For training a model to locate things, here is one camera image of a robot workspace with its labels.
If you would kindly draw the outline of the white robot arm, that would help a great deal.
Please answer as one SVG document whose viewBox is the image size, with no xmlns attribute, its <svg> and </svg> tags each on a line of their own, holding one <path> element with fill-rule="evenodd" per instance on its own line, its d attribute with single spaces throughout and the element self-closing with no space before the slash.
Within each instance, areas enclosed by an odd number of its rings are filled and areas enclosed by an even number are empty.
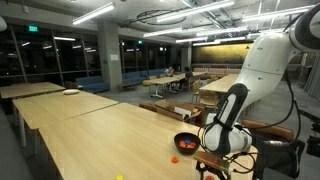
<svg viewBox="0 0 320 180">
<path fill-rule="evenodd" d="M 204 128 L 201 140 L 205 151 L 223 157 L 249 149 L 252 137 L 247 130 L 236 127 L 241 112 L 275 90 L 296 54 L 320 50 L 319 22 L 320 4 L 316 4 L 292 20 L 283 32 L 264 34 L 255 40 L 216 116 Z"/>
</svg>

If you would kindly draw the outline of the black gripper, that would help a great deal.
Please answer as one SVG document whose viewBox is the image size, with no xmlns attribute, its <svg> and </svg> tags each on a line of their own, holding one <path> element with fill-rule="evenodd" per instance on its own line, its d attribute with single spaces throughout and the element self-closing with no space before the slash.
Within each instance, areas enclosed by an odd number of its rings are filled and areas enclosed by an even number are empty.
<svg viewBox="0 0 320 180">
<path fill-rule="evenodd" d="M 200 180 L 204 180 L 204 173 L 206 171 L 217 175 L 220 180 L 230 180 L 230 175 L 224 174 L 222 171 L 210 167 L 200 161 L 197 161 L 196 170 L 200 173 Z"/>
</svg>

